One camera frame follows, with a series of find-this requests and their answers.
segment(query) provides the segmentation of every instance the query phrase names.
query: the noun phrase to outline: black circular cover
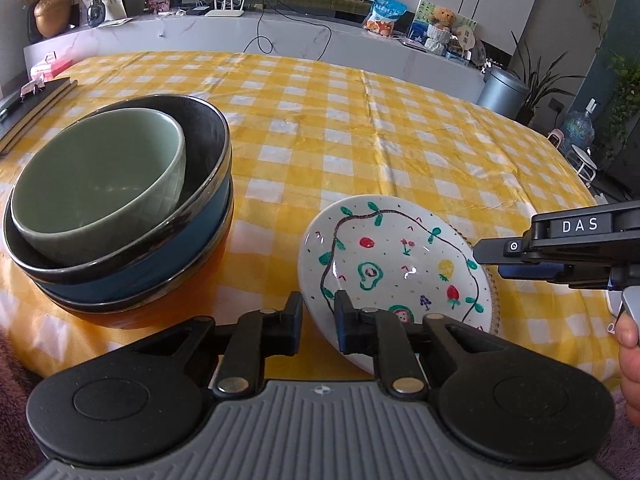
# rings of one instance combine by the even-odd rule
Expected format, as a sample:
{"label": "black circular cover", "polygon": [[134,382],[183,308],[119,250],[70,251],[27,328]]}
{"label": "black circular cover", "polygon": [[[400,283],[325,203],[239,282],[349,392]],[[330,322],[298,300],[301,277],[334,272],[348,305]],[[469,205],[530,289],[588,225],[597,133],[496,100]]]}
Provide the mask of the black circular cover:
{"label": "black circular cover", "polygon": [[595,378],[531,354],[473,355],[445,381],[438,410],[477,452],[513,465],[552,467],[592,456],[609,431],[613,403]]}
{"label": "black circular cover", "polygon": [[113,466],[157,456],[200,421],[202,393],[166,358],[114,352],[34,389],[27,418],[38,442],[69,462]]}

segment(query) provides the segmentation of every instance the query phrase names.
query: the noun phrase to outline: power outlet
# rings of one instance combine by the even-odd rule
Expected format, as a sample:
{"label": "power outlet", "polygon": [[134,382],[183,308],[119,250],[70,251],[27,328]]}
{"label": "power outlet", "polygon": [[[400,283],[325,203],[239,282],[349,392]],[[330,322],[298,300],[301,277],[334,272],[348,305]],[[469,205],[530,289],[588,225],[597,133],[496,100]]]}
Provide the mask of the power outlet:
{"label": "power outlet", "polygon": [[555,113],[559,114],[562,113],[562,110],[564,110],[564,104],[558,101],[558,99],[556,99],[555,97],[552,97],[551,101],[549,101],[549,108],[551,108]]}

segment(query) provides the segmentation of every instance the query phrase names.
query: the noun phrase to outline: teddy bear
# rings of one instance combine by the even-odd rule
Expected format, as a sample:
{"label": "teddy bear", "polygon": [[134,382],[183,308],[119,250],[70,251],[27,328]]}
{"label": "teddy bear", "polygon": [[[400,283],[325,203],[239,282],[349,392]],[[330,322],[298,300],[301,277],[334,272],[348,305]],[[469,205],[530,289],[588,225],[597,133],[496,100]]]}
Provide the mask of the teddy bear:
{"label": "teddy bear", "polygon": [[456,21],[456,13],[445,7],[436,7],[428,14],[431,25],[441,30],[450,30],[451,25]]}

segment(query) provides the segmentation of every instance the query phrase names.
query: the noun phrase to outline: tablecloth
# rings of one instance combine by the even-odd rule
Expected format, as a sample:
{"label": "tablecloth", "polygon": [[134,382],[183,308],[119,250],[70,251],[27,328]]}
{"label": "tablecloth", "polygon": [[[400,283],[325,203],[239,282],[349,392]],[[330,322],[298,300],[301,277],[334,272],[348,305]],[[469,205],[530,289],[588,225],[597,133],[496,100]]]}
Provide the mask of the tablecloth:
{"label": "tablecloth", "polygon": [[[298,288],[302,234],[324,207],[362,193],[392,194],[430,209],[471,243],[519,235],[530,217],[593,205],[561,155],[528,128],[484,108],[402,80],[323,62],[207,52],[143,52],[84,60],[64,75],[78,88],[0,162],[2,201],[30,157],[62,128],[107,104],[158,92],[191,94],[230,125],[236,209],[226,251],[172,295],[180,316],[218,322],[282,308]],[[602,292],[505,281],[493,272],[500,335],[577,365],[616,374],[617,347]],[[0,324],[35,372],[58,370],[127,344],[168,323],[119,330],[55,306],[2,248]],[[300,353],[270,358],[267,376],[360,378],[310,316]]]}

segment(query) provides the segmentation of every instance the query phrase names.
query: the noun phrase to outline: gold vase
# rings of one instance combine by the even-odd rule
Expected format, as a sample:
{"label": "gold vase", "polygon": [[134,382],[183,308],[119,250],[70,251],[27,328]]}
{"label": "gold vase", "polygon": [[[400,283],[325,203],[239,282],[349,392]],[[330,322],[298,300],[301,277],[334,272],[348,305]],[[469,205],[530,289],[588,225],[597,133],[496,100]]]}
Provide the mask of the gold vase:
{"label": "gold vase", "polygon": [[40,34],[53,38],[69,24],[71,0],[40,0],[33,9],[33,15]]}

